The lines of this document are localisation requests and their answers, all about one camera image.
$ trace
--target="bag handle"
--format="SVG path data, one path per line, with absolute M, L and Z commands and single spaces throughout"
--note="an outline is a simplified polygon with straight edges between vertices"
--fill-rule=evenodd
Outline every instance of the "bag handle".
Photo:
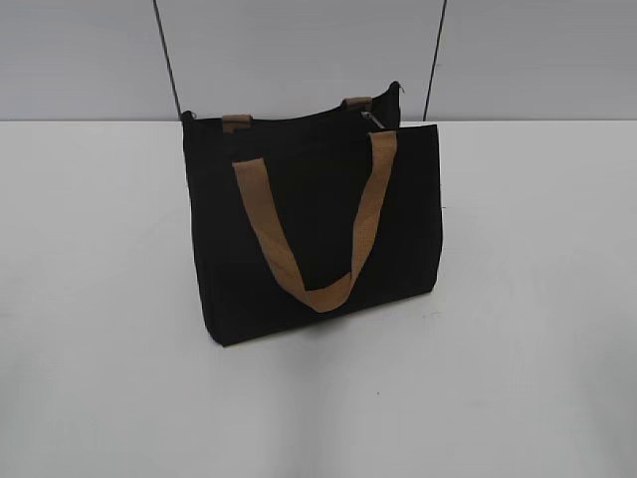
M 250 115 L 223 115 L 221 127 L 223 132 L 233 132 L 235 129 L 250 127 L 252 117 Z
M 363 188 L 352 230 L 351 269 L 322 289 L 307 290 L 297 260 L 281 227 L 263 158 L 233 162 L 239 191 L 250 224 L 268 266 L 279 285 L 316 312 L 328 312 L 345 303 L 376 239 L 380 210 L 397 149 L 396 132 L 369 134 L 371 173 Z
M 347 110 L 363 107 L 366 112 L 371 112 L 371 97 L 351 97 L 345 98 L 341 104 Z

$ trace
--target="white surface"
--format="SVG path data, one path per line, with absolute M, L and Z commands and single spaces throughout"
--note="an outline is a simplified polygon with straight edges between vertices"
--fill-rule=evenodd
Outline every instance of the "white surface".
M 440 134 L 434 292 L 224 350 L 179 126 L 0 124 L 0 476 L 635 476 L 637 122 Z
M 634 0 L 452 0 L 429 119 L 637 119 Z

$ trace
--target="tan fabric strap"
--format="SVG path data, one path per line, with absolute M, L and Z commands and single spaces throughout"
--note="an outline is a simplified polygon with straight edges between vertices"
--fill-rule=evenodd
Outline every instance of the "tan fabric strap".
M 221 117 L 223 132 L 233 132 L 241 127 L 250 127 L 252 117 L 250 115 L 224 115 Z
M 366 112 L 371 112 L 371 97 L 352 97 L 342 101 L 348 110 L 364 107 Z
M 372 166 L 354 219 L 351 270 L 322 289 L 309 291 L 304 285 L 279 221 L 263 158 L 233 163 L 244 207 L 272 274 L 283 289 L 316 312 L 331 311 L 347 300 L 376 239 L 380 210 L 397 149 L 396 132 L 374 132 L 369 138 Z

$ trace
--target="zipper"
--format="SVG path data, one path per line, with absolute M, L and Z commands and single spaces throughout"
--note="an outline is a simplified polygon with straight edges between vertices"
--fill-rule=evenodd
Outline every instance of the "zipper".
M 378 127 L 380 127 L 381 129 L 385 129 L 385 126 L 383 125 L 383 123 L 382 123 L 382 122 L 380 122 L 380 121 L 378 120 L 378 118 L 377 118 L 377 117 L 375 117 L 372 113 L 370 113 L 370 112 L 360 112 L 360 114 L 361 114 L 361 115 L 362 115 L 362 117 L 363 117 L 363 118 L 365 118 L 366 120 L 372 120 L 372 121 L 374 121 L 374 122 L 376 123 L 376 125 L 377 125 Z

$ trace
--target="black tote bag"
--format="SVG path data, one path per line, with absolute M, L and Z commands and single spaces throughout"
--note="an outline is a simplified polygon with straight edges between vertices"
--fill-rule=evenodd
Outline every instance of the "black tote bag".
M 183 119 L 206 328 L 229 346 L 430 292 L 442 249 L 434 125 L 356 111 L 224 134 Z

